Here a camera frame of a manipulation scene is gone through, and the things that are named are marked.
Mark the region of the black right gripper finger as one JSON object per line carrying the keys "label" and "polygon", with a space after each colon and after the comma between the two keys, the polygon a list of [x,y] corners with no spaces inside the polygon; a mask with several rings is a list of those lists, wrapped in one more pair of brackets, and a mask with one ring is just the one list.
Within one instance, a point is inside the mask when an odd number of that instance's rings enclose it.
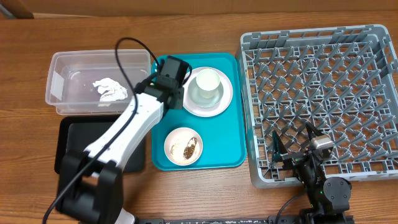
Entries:
{"label": "black right gripper finger", "polygon": [[314,127],[314,125],[312,123],[306,122],[305,128],[307,130],[309,139],[313,139],[315,137],[319,137],[319,136],[323,135],[323,133],[320,130],[318,130],[316,127]]}
{"label": "black right gripper finger", "polygon": [[272,148],[273,162],[282,162],[284,157],[288,155],[288,152],[276,131],[272,132]]}

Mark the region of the white tissue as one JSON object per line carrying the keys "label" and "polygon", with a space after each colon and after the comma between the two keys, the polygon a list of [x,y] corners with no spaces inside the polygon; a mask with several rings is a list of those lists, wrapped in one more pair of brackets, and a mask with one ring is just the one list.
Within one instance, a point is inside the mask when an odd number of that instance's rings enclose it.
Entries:
{"label": "white tissue", "polygon": [[127,89],[111,78],[103,78],[95,81],[93,82],[93,86],[101,95],[99,99],[100,101],[119,101],[125,100],[128,97]]}

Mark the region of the cream plastic cup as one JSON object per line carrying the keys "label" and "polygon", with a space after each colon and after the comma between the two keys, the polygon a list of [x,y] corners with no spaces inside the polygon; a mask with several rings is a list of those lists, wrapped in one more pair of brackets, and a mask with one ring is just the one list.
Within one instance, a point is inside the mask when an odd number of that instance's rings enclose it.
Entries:
{"label": "cream plastic cup", "polygon": [[220,85],[220,76],[215,70],[206,68],[198,72],[196,83],[199,87],[199,94],[202,97],[212,98]]}

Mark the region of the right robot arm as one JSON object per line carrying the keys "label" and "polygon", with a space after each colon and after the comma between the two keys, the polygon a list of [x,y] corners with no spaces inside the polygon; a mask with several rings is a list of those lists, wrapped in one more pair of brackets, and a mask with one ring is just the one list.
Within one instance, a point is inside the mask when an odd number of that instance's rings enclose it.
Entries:
{"label": "right robot arm", "polygon": [[[303,192],[293,196],[278,211],[273,223],[354,223],[347,217],[351,197],[351,182],[342,177],[327,177],[322,163],[329,158],[334,142],[311,123],[306,123],[309,145],[306,150],[289,153],[276,131],[272,132],[274,162],[292,170],[303,185]],[[293,217],[283,216],[284,209],[297,198],[307,195],[311,207],[301,209]]]}

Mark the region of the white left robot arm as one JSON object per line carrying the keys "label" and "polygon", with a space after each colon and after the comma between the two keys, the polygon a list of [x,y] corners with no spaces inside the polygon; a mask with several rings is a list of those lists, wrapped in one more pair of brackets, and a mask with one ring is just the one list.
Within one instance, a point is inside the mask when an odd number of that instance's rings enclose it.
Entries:
{"label": "white left robot arm", "polygon": [[67,150],[51,207],[82,223],[137,223],[123,208],[123,171],[145,135],[168,110],[183,107],[184,84],[192,66],[168,56],[138,83],[122,115],[83,151]]}

